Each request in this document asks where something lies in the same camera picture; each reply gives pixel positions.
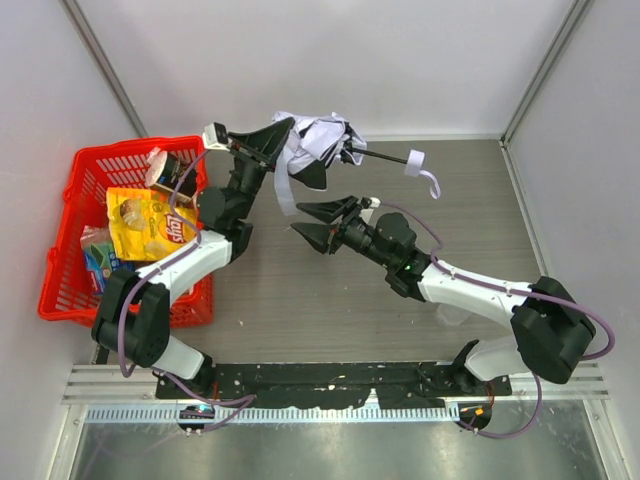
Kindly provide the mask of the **lavender folding umbrella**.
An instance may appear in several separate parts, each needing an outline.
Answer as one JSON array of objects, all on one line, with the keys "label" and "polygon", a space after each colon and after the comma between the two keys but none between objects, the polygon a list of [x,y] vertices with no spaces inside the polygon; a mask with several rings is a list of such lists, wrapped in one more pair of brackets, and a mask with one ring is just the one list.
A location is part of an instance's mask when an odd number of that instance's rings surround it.
[{"label": "lavender folding umbrella", "polygon": [[432,198],[441,197],[437,177],[423,167],[426,159],[423,151],[411,150],[405,159],[374,152],[351,123],[337,113],[304,116],[278,111],[272,116],[274,123],[284,120],[291,120],[293,126],[276,160],[274,191],[281,212],[286,216],[298,213],[290,185],[292,180],[310,190],[325,191],[327,170],[332,165],[343,163],[359,166],[366,157],[403,165],[406,176],[429,180]]}]

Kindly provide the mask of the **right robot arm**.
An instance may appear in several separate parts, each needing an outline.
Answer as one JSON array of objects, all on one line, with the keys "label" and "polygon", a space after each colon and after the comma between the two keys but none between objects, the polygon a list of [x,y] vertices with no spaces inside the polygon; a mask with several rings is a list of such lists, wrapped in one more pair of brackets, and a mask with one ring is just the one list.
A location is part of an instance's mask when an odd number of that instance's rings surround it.
[{"label": "right robot arm", "polygon": [[380,202],[349,196],[300,203],[313,222],[292,228],[321,254],[341,247],[381,266],[390,288],[403,298],[452,307],[509,330],[492,341],[472,340],[450,365],[450,380],[470,393],[505,375],[530,372],[554,384],[569,381],[596,329],[576,309],[563,285],[542,276],[534,283],[509,282],[458,269],[416,245],[417,234],[400,212],[370,219]]}]

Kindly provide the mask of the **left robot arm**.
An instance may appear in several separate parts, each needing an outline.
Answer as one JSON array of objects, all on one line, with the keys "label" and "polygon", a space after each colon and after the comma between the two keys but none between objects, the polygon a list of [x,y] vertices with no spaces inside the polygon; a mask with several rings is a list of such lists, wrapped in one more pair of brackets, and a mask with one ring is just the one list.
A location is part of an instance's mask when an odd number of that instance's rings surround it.
[{"label": "left robot arm", "polygon": [[228,132],[219,123],[206,127],[206,150],[229,152],[233,168],[225,187],[197,194],[202,229],[159,262],[136,272],[115,271],[100,300],[91,337],[117,353],[120,364],[154,369],[199,396],[212,394],[214,362],[172,336],[170,310],[190,287],[244,253],[253,230],[248,214],[264,178],[275,171],[294,124],[286,118],[250,133]]}]

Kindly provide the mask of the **black and white carton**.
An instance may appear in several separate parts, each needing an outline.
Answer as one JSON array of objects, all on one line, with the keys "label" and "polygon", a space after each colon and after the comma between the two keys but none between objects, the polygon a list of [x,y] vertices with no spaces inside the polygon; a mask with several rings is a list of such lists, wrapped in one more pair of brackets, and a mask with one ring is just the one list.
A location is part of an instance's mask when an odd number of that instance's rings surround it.
[{"label": "black and white carton", "polygon": [[155,147],[149,152],[146,164],[144,179],[146,188],[164,192],[167,195],[175,193],[178,203],[186,204],[193,201],[197,192],[195,168],[188,172],[181,186],[178,186],[189,165],[176,155]]}]

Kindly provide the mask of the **clear plastic water bottle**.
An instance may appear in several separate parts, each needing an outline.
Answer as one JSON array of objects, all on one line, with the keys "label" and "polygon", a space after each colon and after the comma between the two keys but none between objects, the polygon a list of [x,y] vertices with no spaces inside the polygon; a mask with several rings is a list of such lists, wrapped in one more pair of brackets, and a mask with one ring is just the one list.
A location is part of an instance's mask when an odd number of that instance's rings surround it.
[{"label": "clear plastic water bottle", "polygon": [[469,311],[447,304],[440,304],[435,311],[436,320],[444,327],[458,327],[470,316]]}]

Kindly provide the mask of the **yellow Lay's chips bag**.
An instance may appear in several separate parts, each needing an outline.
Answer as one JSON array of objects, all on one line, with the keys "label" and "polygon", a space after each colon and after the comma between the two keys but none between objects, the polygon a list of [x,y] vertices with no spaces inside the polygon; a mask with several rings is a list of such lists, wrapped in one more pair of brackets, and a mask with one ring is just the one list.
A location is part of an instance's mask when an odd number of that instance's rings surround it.
[{"label": "yellow Lay's chips bag", "polygon": [[110,187],[106,192],[109,230],[116,255],[125,261],[156,262],[196,237],[195,211],[176,206],[150,189]]}]

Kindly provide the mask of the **clear pink snack packet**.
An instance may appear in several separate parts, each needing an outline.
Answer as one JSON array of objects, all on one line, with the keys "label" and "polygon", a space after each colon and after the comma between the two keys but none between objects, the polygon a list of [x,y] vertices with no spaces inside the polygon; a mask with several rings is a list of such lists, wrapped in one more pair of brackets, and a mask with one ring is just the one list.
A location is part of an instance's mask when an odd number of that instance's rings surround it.
[{"label": "clear pink snack packet", "polygon": [[88,249],[96,244],[113,244],[108,227],[95,227],[85,225],[80,236],[80,244],[83,249]]}]

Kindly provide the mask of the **blue snack packet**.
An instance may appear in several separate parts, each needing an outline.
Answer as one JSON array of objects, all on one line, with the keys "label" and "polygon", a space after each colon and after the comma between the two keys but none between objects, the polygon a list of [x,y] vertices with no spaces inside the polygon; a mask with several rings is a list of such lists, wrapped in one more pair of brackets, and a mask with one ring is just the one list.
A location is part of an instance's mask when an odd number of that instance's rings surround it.
[{"label": "blue snack packet", "polygon": [[122,260],[116,255],[111,242],[91,243],[83,248],[83,256],[90,291],[94,296],[103,294],[107,280],[114,270],[134,270],[132,262]]}]

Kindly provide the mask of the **red plastic basket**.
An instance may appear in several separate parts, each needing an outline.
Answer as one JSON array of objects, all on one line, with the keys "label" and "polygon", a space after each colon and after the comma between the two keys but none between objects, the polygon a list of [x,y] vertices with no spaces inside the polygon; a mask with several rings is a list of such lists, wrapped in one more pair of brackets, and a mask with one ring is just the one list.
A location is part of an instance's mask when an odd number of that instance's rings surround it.
[{"label": "red plastic basket", "polygon": [[110,187],[142,188],[146,157],[155,147],[193,161],[204,151],[198,136],[151,137],[79,150],[62,192],[64,209],[47,269],[38,313],[47,321],[71,321],[92,327],[99,298],[91,292],[80,236],[85,226],[108,223],[106,192]]}]

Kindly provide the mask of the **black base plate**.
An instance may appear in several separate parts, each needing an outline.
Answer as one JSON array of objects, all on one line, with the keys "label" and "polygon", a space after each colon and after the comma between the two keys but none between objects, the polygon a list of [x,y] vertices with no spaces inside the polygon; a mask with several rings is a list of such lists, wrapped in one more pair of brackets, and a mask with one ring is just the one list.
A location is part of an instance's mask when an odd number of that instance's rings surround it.
[{"label": "black base plate", "polygon": [[375,394],[382,409],[439,407],[446,397],[509,396],[506,376],[474,380],[455,365],[436,362],[227,363],[193,380],[189,390],[222,401],[249,395],[263,409],[358,409]]}]

